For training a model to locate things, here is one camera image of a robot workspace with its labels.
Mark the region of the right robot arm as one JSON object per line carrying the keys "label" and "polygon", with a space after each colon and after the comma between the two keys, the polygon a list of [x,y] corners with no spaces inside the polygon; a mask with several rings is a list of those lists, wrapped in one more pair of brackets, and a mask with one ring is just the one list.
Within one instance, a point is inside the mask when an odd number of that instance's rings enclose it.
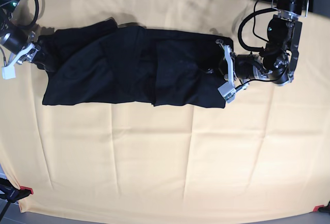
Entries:
{"label": "right robot arm", "polygon": [[41,47],[34,42],[35,33],[31,29],[36,25],[39,16],[39,0],[34,0],[35,13],[32,21],[27,25],[12,23],[13,13],[21,0],[1,0],[1,52],[4,49],[11,52],[9,59],[3,56],[4,68],[33,62]]}

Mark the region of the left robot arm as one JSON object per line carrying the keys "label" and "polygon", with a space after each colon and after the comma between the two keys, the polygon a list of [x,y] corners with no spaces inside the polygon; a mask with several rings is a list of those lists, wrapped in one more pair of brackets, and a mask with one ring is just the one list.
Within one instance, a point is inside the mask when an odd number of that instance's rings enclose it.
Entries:
{"label": "left robot arm", "polygon": [[[271,82],[285,85],[294,78],[299,59],[299,42],[302,22],[299,17],[308,9],[309,0],[272,0],[270,8],[254,10],[240,23],[238,42],[249,54],[236,55],[233,49],[218,40],[221,56],[200,64],[208,74],[218,73],[225,79],[220,89],[238,92],[252,81]],[[243,40],[243,29],[258,15],[274,12],[267,26],[267,39],[264,47],[249,46]]]}

